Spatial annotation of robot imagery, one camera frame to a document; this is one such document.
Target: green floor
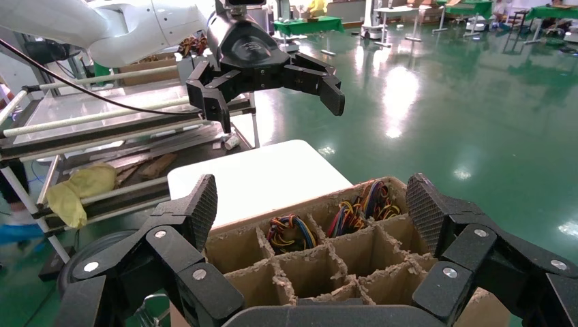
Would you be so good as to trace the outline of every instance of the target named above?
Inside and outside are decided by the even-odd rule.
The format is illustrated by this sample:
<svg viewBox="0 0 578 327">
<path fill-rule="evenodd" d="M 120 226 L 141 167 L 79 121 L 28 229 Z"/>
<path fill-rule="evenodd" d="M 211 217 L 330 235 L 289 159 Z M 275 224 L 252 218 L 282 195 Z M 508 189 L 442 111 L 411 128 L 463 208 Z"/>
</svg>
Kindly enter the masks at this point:
<svg viewBox="0 0 578 327">
<path fill-rule="evenodd" d="M 413 46 L 402 39 L 411 27 L 393 31 L 394 45 L 384 50 L 330 33 L 336 57 L 320 54 L 325 39 L 303 41 L 302 52 L 337 67 L 345 114 L 333 117 L 313 96 L 261 92 L 262 142 L 305 140 L 352 183 L 423 172 L 448 195 L 475 201 L 506 231 L 578 264 L 578 57 L 524 46 L 515 34 L 473 40 L 461 29 L 432 35 L 432 26 Z M 239 120 L 250 131 L 250 121 Z M 80 242 L 138 227 L 145 217 L 96 224 Z M 53 283 L 36 277 L 49 249 L 0 248 L 7 264 L 0 272 L 3 326 L 22 326 L 50 291 Z M 51 325 L 58 306 L 53 294 L 29 326 Z"/>
</svg>

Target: wire bundle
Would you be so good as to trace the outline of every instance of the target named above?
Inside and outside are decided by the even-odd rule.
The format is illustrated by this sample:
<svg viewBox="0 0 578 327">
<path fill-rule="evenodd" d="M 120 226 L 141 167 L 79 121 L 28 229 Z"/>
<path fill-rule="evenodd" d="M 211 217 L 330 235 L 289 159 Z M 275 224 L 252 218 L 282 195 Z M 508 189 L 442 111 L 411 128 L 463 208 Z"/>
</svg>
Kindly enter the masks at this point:
<svg viewBox="0 0 578 327">
<path fill-rule="evenodd" d="M 309 230 L 299 216 L 291 214 L 276 217 L 271 220 L 270 224 L 267 240 L 276 254 L 313 249 L 317 246 L 317 236 Z M 300 230 L 301 233 L 291 233 L 291 230 Z"/>
<path fill-rule="evenodd" d="M 365 220 L 359 215 L 360 208 L 361 204 L 359 203 L 359 199 L 354 205 L 351 205 L 349 201 L 339 203 L 339 212 L 335 215 L 327 235 L 334 238 L 363 229 L 365 227 Z"/>
<path fill-rule="evenodd" d="M 365 228 L 367 220 L 385 220 L 400 214 L 399 207 L 393 205 L 388 195 L 388 189 L 382 181 L 376 181 L 365 194 L 363 201 L 357 198 L 355 204 L 349 201 L 339 203 L 339 211 L 335 215 L 327 235 L 331 238 L 357 232 Z"/>
</svg>

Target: white pipe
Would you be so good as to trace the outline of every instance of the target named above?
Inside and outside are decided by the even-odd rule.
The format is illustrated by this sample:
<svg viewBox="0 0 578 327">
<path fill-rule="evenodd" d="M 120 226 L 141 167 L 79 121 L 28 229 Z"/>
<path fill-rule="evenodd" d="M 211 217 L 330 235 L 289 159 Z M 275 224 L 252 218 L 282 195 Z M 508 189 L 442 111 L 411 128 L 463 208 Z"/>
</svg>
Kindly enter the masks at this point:
<svg viewBox="0 0 578 327">
<path fill-rule="evenodd" d="M 57 155 L 54 158 L 54 160 L 52 161 L 52 163 L 50 164 L 50 167 L 48 169 L 48 173 L 46 173 L 46 179 L 44 180 L 44 184 L 42 185 L 42 189 L 40 190 L 40 195 L 38 196 L 38 201 L 36 203 L 44 204 L 44 200 L 46 199 L 46 192 L 48 191 L 48 188 L 50 187 L 50 182 L 52 181 L 52 178 L 54 177 L 54 174 L 56 172 L 56 167 L 58 166 L 59 161 L 60 161 L 60 155 Z"/>
<path fill-rule="evenodd" d="M 124 215 L 126 213 L 132 213 L 134 211 L 139 211 L 139 210 L 142 210 L 144 208 L 149 208 L 150 206 L 155 206 L 159 203 L 167 202 L 167 201 L 170 201 L 170 196 L 167 196 L 165 198 L 160 198 L 158 200 L 153 200 L 153 201 L 150 201 L 150 202 L 147 202 L 144 204 L 139 204 L 138 206 L 132 206 L 132 207 L 129 207 L 129 208 L 126 208 L 123 210 L 115 211 L 113 213 L 108 213 L 106 215 L 102 215 L 102 216 L 99 216 L 99 217 L 94 218 L 94 219 L 89 219 L 87 222 L 87 225 L 90 225 L 92 223 L 97 223 L 99 221 L 107 220 L 108 218 Z M 69 226 L 64 227 L 64 230 L 73 230 L 73 229 L 74 228 L 69 227 Z"/>
<path fill-rule="evenodd" d="M 152 74 L 173 72 L 176 70 L 177 70 L 177 66 L 168 66 L 168 67 L 161 67 L 161 68 L 139 70 L 137 72 L 128 72 L 128 73 L 120 73 L 120 74 L 115 74 L 115 75 L 85 78 L 82 80 L 70 80 L 69 82 L 71 82 L 72 84 L 75 84 L 75 85 L 83 85 L 83 84 L 91 84 L 91 83 L 98 83 L 98 82 L 106 82 L 109 80 L 120 80 L 122 78 L 140 77 L 140 76 L 146 76 L 146 75 L 152 75 Z M 60 89 L 61 87 L 67 87 L 67 86 L 68 85 L 65 83 L 58 82 L 58 83 L 39 85 L 39 88 L 42 91 L 46 91 L 46 90 L 50 90 L 50 89 Z"/>
<path fill-rule="evenodd" d="M 108 193 L 100 194 L 99 196 L 93 196 L 90 198 L 82 199 L 80 201 L 80 203 L 82 203 L 82 205 L 86 205 L 86 204 L 91 204 L 91 203 L 94 203 L 94 202 L 97 202 L 100 200 L 110 199 L 110 198 L 115 197 L 115 196 L 121 196 L 123 194 L 127 194 L 127 193 L 130 193 L 133 191 L 138 191 L 139 189 L 146 189 L 147 187 L 159 185 L 159 184 L 165 183 L 167 180 L 168 179 L 166 177 L 162 177 L 162 178 L 154 179 L 152 181 L 123 187 L 121 189 L 115 189 L 115 190 L 110 191 Z"/>
<path fill-rule="evenodd" d="M 148 105 L 148 106 L 140 106 L 140 108 L 147 109 L 147 110 L 157 110 L 157 109 L 169 108 L 169 107 L 173 107 L 173 106 L 180 106 L 180 105 L 188 104 L 188 103 L 189 103 L 189 98 L 183 97 L 180 99 L 173 99 L 173 100 L 160 102 L 158 104 L 152 104 L 152 105 Z M 4 136 L 6 138 L 10 138 L 12 136 L 19 136 L 19 135 L 24 135 L 24 134 L 28 134 L 28 133 L 35 133 L 38 131 L 48 131 L 50 129 L 56 129 L 56 128 L 61 128 L 61 127 L 90 123 L 92 121 L 102 121 L 104 119 L 110 119 L 110 118 L 115 118 L 115 117 L 120 117 L 120 116 L 127 116 L 129 114 L 135 114 L 135 113 L 137 113 L 137 112 L 134 110 L 130 110 L 130 109 L 118 109 L 118 110 L 114 110 L 114 111 L 103 112 L 100 114 L 91 114 L 89 116 L 81 116 L 81 117 L 75 117 L 75 118 L 70 118 L 70 119 L 63 119 L 62 121 L 51 121 L 49 123 L 42 123 L 42 124 L 38 124 L 38 125 L 7 129 L 4 131 Z"/>
<path fill-rule="evenodd" d="M 0 125 L 2 125 L 2 123 L 4 123 L 8 117 L 10 117 L 10 115 L 16 110 L 16 107 L 18 107 L 19 103 L 27 95 L 28 92 L 21 90 L 4 109 L 0 110 Z"/>
<path fill-rule="evenodd" d="M 4 174 L 4 177 L 6 177 L 6 180 L 8 181 L 10 186 L 12 186 L 12 189 L 16 192 L 16 194 L 20 198 L 20 201 L 22 201 L 22 203 L 26 206 L 28 212 L 31 214 L 37 213 L 38 208 L 36 207 L 36 204 L 32 201 L 32 199 L 30 198 L 30 196 L 28 195 L 22 184 L 20 184 L 20 181 L 18 180 L 18 178 L 16 178 L 16 175 L 14 175 L 12 169 L 10 167 L 5 167 L 0 170 L 2 171 L 2 174 Z M 36 219 L 36 223 L 40 226 L 40 229 L 44 233 L 48 231 L 48 225 L 43 219 Z M 66 250 L 64 249 L 64 247 L 62 247 L 62 244 L 60 244 L 60 241 L 58 241 L 58 238 L 56 236 L 49 237 L 48 241 L 50 241 L 50 243 L 55 248 L 58 255 L 60 255 L 62 261 L 66 263 L 68 262 L 68 260 L 70 260 L 68 253 L 66 253 Z"/>
<path fill-rule="evenodd" d="M 239 116 L 240 114 L 243 114 L 242 110 L 239 111 L 235 111 L 235 112 L 231 112 L 230 116 L 234 117 L 234 116 Z M 181 123 L 181 124 L 175 124 L 175 125 L 170 125 L 170 126 L 165 126 L 162 128 L 158 128 L 158 129 L 150 129 L 147 131 L 142 131 L 139 133 L 135 133 L 135 134 L 128 134 L 128 135 L 124 135 L 124 136 L 119 136 L 116 138 L 107 138 L 106 140 L 101 140 L 98 142 L 92 142 L 92 143 L 85 143 L 85 144 L 79 144 L 76 146 L 71 146 L 68 148 L 63 148 L 63 149 L 58 149 L 58 150 L 53 150 L 53 151 L 46 151 L 43 153 L 38 153 L 35 155 L 29 155 L 26 157 L 20 157 L 19 160 L 21 162 L 26 162 L 26 161 L 31 161 L 31 160 L 36 160 L 36 159 L 40 159 L 40 158 L 46 158 L 46 157 L 52 157 L 53 155 L 61 155 L 63 153 L 69 153 L 69 152 L 73 152 L 73 151 L 79 151 L 79 150 L 85 150 L 88 148 L 92 148 L 95 146 L 100 146 L 100 145 L 105 145 L 105 144 L 109 144 L 112 142 L 116 142 L 116 141 L 124 141 L 124 140 L 129 140 L 131 138 L 139 138 L 141 136 L 149 136 L 149 135 L 153 135 L 156 133 L 162 133 L 163 131 L 172 131 L 174 129 L 179 129 L 179 128 L 184 128 L 184 127 L 188 127 L 191 125 L 196 125 L 196 124 L 204 124 L 204 123 L 209 123 L 209 121 L 203 120 L 203 119 L 195 119 L 193 121 L 189 121 L 186 123 Z"/>
</svg>

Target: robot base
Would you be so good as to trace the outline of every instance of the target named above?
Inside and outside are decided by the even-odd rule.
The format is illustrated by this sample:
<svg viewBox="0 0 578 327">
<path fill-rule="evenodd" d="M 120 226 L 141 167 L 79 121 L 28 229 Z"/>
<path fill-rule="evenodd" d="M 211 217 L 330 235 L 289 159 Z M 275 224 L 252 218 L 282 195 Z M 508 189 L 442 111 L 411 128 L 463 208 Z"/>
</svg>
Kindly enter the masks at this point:
<svg viewBox="0 0 578 327">
<path fill-rule="evenodd" d="M 468 22 L 467 25 L 466 25 L 466 30 L 471 31 L 471 30 L 472 30 L 472 25 L 473 25 L 473 24 L 472 24 L 471 22 Z M 480 21 L 478 20 L 478 23 L 476 24 L 476 32 L 483 32 L 483 31 L 485 30 L 485 28 L 486 28 L 485 22 L 483 22 L 483 21 L 480 22 Z"/>
<path fill-rule="evenodd" d="M 381 40 L 383 34 L 383 25 L 379 26 L 367 26 L 363 25 L 361 27 L 361 37 L 365 37 L 365 34 L 369 32 L 370 40 Z"/>
</svg>

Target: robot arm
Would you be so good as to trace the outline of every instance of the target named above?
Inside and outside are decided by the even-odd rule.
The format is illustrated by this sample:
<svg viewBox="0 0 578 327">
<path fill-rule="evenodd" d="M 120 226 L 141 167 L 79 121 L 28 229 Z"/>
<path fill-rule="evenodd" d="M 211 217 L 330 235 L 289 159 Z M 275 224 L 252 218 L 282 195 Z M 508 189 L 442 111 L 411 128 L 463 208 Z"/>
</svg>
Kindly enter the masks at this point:
<svg viewBox="0 0 578 327">
<path fill-rule="evenodd" d="M 335 68 L 293 57 L 246 14 L 264 0 L 0 0 L 0 25 L 87 48 L 106 67 L 133 63 L 202 30 L 218 67 L 198 65 L 187 81 L 191 105 L 230 133 L 227 103 L 241 93 L 286 87 L 320 97 L 341 116 Z"/>
<path fill-rule="evenodd" d="M 214 12 L 215 2 L 206 0 L 0 0 L 0 25 L 122 67 L 206 30 Z"/>
</svg>

